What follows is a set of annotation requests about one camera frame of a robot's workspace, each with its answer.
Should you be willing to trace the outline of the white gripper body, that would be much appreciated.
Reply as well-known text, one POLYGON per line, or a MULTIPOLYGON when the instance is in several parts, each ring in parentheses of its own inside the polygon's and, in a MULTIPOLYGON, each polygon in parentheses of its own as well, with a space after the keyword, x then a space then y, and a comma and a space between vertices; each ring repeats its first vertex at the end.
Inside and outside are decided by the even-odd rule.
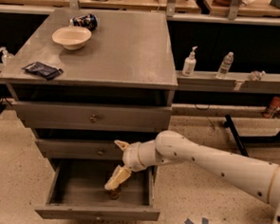
POLYGON ((132 172, 142 171, 158 162, 153 140, 135 142, 125 146, 122 161, 132 172))

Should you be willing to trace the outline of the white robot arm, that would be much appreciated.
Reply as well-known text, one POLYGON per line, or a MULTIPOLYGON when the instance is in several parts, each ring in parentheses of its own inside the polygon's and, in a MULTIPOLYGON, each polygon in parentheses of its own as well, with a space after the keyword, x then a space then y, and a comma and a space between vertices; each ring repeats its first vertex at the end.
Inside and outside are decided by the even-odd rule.
POLYGON ((133 172, 156 165, 191 161, 209 173, 222 177, 238 189, 268 203, 275 209, 272 224, 280 224, 280 165, 239 154, 209 148, 181 136, 178 132, 159 132, 154 140, 115 142, 123 151, 123 165, 106 182, 106 190, 120 187, 133 172))

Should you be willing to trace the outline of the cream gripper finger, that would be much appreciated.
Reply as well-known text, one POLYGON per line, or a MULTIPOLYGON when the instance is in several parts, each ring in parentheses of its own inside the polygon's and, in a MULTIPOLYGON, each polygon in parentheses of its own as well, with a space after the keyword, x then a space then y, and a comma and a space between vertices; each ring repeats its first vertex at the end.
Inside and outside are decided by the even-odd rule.
POLYGON ((118 148, 120 148, 122 151, 124 151, 127 147, 129 147, 129 143, 126 141, 122 141, 122 140, 115 140, 114 142, 118 148))
POLYGON ((116 190, 121 184, 130 178, 131 174, 132 171, 128 167, 118 166, 106 182, 104 186, 105 190, 116 190))

